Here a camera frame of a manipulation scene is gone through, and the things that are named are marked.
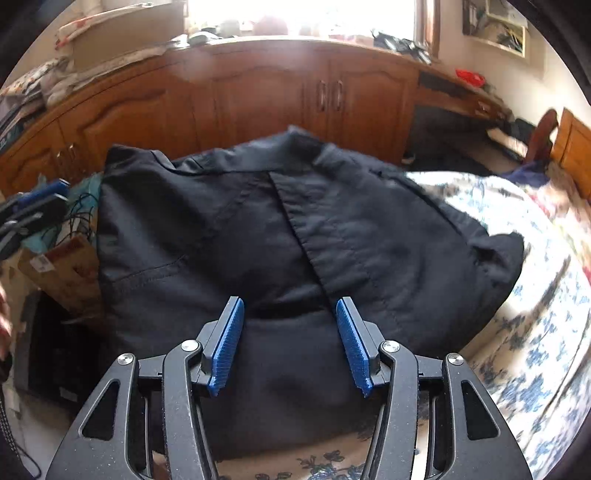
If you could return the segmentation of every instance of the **window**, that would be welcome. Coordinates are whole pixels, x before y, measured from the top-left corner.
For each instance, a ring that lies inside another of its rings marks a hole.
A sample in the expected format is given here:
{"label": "window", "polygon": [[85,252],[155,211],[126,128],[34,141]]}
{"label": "window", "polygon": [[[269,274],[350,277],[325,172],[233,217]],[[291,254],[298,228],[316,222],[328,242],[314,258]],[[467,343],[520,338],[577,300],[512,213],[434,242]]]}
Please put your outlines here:
{"label": "window", "polygon": [[440,0],[416,0],[415,36],[433,57],[439,55]]}
{"label": "window", "polygon": [[314,36],[367,35],[372,29],[398,38],[414,38],[417,3],[425,0],[189,0],[189,16],[197,28],[214,27],[226,20],[238,20],[244,32],[264,15],[279,17],[287,24],[287,34],[310,32]]}

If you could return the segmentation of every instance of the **wooden cabinet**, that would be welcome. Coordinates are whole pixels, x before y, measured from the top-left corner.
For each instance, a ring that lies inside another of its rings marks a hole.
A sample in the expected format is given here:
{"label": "wooden cabinet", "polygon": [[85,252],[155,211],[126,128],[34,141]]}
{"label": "wooden cabinet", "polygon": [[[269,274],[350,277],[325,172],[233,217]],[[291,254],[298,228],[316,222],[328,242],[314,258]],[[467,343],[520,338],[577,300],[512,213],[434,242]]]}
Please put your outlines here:
{"label": "wooden cabinet", "polygon": [[40,175],[47,180],[69,179],[66,143],[54,121],[0,165],[0,188],[5,197],[26,192],[37,185]]}
{"label": "wooden cabinet", "polygon": [[189,94],[181,64],[112,86],[59,118],[76,176],[103,169],[113,144],[161,150],[169,158],[195,153]]}
{"label": "wooden cabinet", "polygon": [[[428,82],[419,85],[420,76]],[[487,121],[508,113],[457,78],[385,50],[261,38],[169,51],[106,75],[41,116],[0,157],[0,187],[30,189],[39,173],[75,183],[101,171],[116,143],[174,159],[290,125],[398,163],[415,105]]]}
{"label": "wooden cabinet", "polygon": [[204,149],[232,147],[290,125],[326,138],[326,56],[286,45],[203,57],[188,65],[188,75]]}
{"label": "wooden cabinet", "polygon": [[329,138],[341,148],[399,163],[414,113],[418,70],[371,52],[330,61]]}

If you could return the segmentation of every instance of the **metal screw head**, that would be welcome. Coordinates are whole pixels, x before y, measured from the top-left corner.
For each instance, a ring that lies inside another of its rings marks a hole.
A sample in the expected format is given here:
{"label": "metal screw head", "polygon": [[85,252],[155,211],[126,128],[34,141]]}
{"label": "metal screw head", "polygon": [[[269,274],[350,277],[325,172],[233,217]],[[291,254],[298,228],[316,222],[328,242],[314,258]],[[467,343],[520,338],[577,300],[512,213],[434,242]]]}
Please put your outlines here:
{"label": "metal screw head", "polygon": [[459,353],[450,353],[447,356],[447,361],[452,365],[459,367],[462,363],[464,363],[464,357],[462,357]]}
{"label": "metal screw head", "polygon": [[185,352],[193,352],[199,348],[199,342],[197,340],[185,340],[181,343],[181,348],[185,350]]}
{"label": "metal screw head", "polygon": [[382,349],[384,352],[396,353],[400,350],[400,344],[394,340],[386,340],[382,343]]}
{"label": "metal screw head", "polygon": [[134,361],[134,356],[132,353],[122,353],[117,357],[117,363],[119,365],[129,365],[131,362]]}

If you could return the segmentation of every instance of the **black cable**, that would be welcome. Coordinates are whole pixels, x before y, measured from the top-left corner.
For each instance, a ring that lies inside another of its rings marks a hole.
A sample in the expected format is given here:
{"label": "black cable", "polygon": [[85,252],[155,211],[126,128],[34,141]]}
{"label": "black cable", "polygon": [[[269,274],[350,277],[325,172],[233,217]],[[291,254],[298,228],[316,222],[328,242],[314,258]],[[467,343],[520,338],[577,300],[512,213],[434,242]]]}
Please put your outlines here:
{"label": "black cable", "polygon": [[16,446],[17,446],[17,449],[19,451],[19,455],[21,455],[21,461],[22,461],[22,457],[25,456],[26,458],[28,458],[28,460],[33,465],[35,465],[35,468],[38,470],[38,474],[36,474],[36,475],[31,474],[31,475],[33,475],[33,478],[35,480],[37,480],[38,478],[41,478],[41,475],[43,474],[43,471],[41,470],[41,467],[39,466],[39,464],[35,460],[33,460],[33,458],[31,457],[31,455],[29,455],[27,453],[27,451],[23,447],[21,447],[19,444],[16,444]]}
{"label": "black cable", "polygon": [[[85,207],[82,205],[82,201],[87,198],[92,198],[95,201],[95,205],[92,205],[88,211],[83,211],[83,209]],[[41,241],[44,242],[46,235],[48,235],[49,233],[52,233],[53,238],[51,239],[51,242],[49,242],[49,244],[53,244],[52,248],[54,248],[54,247],[57,247],[58,245],[62,244],[64,241],[71,239],[74,236],[74,234],[80,233],[80,234],[84,235],[89,242],[92,243],[92,239],[94,237],[95,232],[90,227],[90,224],[92,223],[93,211],[96,209],[96,206],[98,205],[98,203],[99,203],[99,199],[96,196],[94,196],[93,194],[91,194],[89,192],[82,193],[74,201],[74,203],[72,204],[72,206],[69,209],[69,214],[64,218],[64,221],[62,222],[62,225],[64,223],[68,224],[70,231],[59,242],[54,243],[56,241],[57,237],[60,235],[61,229],[56,228],[56,227],[48,228],[45,230],[45,232],[43,232],[41,234]],[[80,222],[78,224],[77,231],[74,232],[74,221],[77,218],[82,220],[85,223]]]}

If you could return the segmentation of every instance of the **wooden headboard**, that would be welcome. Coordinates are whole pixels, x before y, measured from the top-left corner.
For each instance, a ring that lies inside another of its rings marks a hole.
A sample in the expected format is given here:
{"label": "wooden headboard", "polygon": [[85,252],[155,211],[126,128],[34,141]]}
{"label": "wooden headboard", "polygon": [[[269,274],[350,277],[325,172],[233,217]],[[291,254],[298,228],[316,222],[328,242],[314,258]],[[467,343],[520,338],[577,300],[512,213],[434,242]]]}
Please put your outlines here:
{"label": "wooden headboard", "polygon": [[591,199],[591,129],[566,108],[550,157],[572,176],[581,197]]}

